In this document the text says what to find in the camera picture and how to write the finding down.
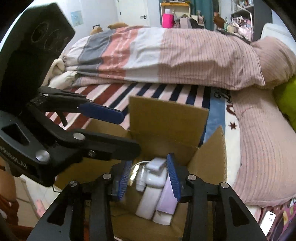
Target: pink bag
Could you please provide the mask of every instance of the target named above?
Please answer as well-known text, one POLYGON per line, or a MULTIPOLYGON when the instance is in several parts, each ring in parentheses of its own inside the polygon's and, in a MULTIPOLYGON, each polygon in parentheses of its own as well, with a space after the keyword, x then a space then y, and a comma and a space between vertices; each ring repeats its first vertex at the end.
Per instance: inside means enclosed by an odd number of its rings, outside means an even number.
POLYGON ((175 24, 173 14, 163 14, 163 28, 172 28, 175 24))

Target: door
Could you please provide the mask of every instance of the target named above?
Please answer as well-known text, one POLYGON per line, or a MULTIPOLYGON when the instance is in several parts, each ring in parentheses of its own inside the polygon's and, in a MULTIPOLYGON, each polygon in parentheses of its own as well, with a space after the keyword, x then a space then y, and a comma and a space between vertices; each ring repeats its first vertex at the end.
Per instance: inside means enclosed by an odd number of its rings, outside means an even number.
POLYGON ((129 26, 150 25, 146 0, 117 0, 117 2, 121 22, 129 26))

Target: bolt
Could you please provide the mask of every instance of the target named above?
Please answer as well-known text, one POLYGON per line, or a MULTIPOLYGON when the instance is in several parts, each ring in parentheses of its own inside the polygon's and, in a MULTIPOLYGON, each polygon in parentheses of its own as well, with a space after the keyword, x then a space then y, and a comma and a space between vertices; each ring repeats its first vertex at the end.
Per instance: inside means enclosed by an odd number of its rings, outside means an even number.
POLYGON ((38 161, 49 161, 50 154, 46 150, 39 150, 36 152, 36 158, 38 161))
POLYGON ((74 133, 73 134, 73 137, 75 138, 75 139, 77 139, 77 140, 80 140, 80 141, 83 141, 84 139, 85 139, 85 136, 83 135, 83 134, 81 134, 81 133, 74 133))
POLYGON ((105 173, 104 175, 103 175, 103 178, 104 179, 110 179, 112 176, 111 176, 111 174, 110 173, 105 173))
POLYGON ((229 185, 228 183, 221 183, 221 187, 227 189, 229 188, 229 185))
POLYGON ((78 184, 77 181, 71 181, 71 182, 69 183, 70 187, 76 187, 77 184, 78 184))
POLYGON ((195 175, 189 175, 189 176, 188 176, 188 179, 189 179, 190 181, 195 181, 195 180, 196 180, 196 176, 195 176, 195 175))
POLYGON ((88 156, 94 158, 96 156, 96 152, 94 152, 93 150, 90 150, 88 152, 88 156))

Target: light blue stripe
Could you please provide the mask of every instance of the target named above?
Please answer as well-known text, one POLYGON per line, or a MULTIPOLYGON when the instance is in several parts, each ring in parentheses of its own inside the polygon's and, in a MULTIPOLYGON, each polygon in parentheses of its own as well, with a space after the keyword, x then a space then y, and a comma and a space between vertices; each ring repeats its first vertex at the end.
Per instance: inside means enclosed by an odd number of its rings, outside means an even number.
POLYGON ((204 143, 214 134, 215 130, 222 126, 225 133, 225 99, 216 98, 216 88, 211 89, 210 111, 207 120, 204 143))

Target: star print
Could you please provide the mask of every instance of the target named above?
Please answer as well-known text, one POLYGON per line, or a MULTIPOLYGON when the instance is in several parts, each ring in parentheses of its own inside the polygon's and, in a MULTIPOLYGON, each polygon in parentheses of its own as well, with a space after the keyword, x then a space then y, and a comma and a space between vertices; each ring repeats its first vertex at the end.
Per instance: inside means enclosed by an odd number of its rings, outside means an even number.
POLYGON ((229 127, 231 127, 231 129, 235 129, 236 130, 237 125, 235 124, 235 122, 234 123, 231 123, 230 122, 229 127))

